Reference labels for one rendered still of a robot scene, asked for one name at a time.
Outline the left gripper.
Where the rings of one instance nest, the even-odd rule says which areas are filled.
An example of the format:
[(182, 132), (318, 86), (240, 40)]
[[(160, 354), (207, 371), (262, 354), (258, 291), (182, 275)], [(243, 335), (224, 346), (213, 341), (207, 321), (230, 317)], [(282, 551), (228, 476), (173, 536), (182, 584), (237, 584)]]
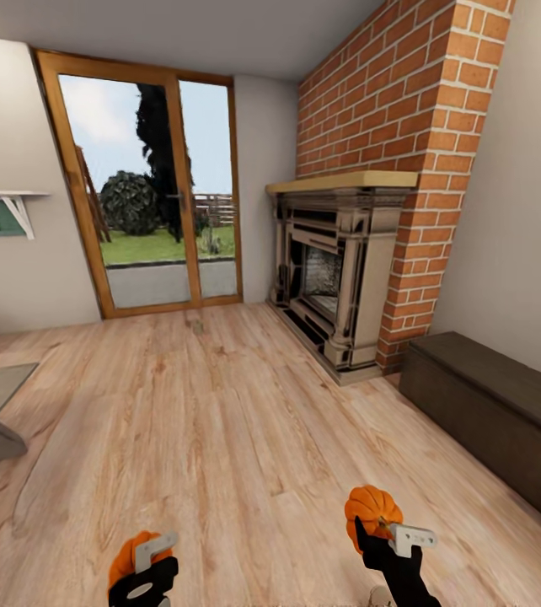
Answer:
[[(153, 588), (149, 599), (153, 595), (154, 590), (159, 590), (159, 592), (165, 594), (173, 588), (173, 580), (178, 573), (179, 563), (176, 557), (168, 557), (164, 560), (157, 561), (150, 567), (150, 569), (147, 569), (146, 571), (140, 572), (138, 574), (134, 572), (132, 573), (132, 575), (124, 577), (123, 579), (115, 583), (115, 585), (113, 585), (113, 587), (108, 590), (109, 606), (127, 607), (127, 605), (124, 605), (124, 600), (126, 600), (127, 592), (129, 592), (129, 590), (134, 587), (134, 585), (137, 585), (139, 582), (141, 582), (141, 580), (144, 580), (144, 578), (152, 578), (153, 580), (156, 580), (156, 583), (158, 584), (158, 588)], [(149, 599), (144, 600), (140, 604), (133, 605), (133, 607), (139, 607), (139, 605), (144, 604), (144, 602), (147, 602)]]

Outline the pumpkin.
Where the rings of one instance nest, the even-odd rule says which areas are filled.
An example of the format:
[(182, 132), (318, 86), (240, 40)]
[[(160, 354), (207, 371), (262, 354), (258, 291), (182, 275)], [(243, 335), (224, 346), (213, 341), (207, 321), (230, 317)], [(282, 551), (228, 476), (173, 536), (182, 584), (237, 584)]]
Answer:
[(386, 491), (380, 491), (375, 486), (363, 486), (351, 491), (349, 500), (345, 503), (345, 516), (348, 519), (346, 530), (353, 540), (355, 549), (360, 555), (356, 534), (356, 516), (364, 526), (368, 535), (378, 538), (396, 540), (390, 531), (390, 524), (403, 524), (404, 517), (394, 498)]
[[(122, 546), (121, 552), (119, 555), (113, 560), (113, 563), (110, 567), (109, 580), (110, 584), (108, 586), (108, 590), (110, 590), (115, 583), (123, 579), (124, 577), (128, 577), (132, 575), (132, 573), (136, 572), (136, 555), (135, 549), (139, 545), (142, 545), (148, 541), (154, 540), (161, 536), (160, 534), (150, 534), (149, 532), (141, 532), (135, 539), (131, 539), (129, 542), (126, 542), (124, 546)], [(168, 557), (171, 557), (172, 549), (169, 549), (165, 552), (157, 554), (150, 558), (151, 565), (153, 565), (157, 561), (164, 560)]]

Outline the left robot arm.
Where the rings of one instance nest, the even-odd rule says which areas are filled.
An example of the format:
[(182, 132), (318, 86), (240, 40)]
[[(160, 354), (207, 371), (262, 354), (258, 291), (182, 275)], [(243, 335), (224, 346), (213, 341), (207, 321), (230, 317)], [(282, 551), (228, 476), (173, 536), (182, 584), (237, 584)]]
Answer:
[(153, 565), (150, 558), (172, 549), (178, 541), (179, 534), (169, 532), (136, 547), (136, 572), (108, 590), (109, 606), (170, 607), (170, 598), (163, 594), (173, 588), (174, 577), (179, 573), (177, 558), (168, 557)]

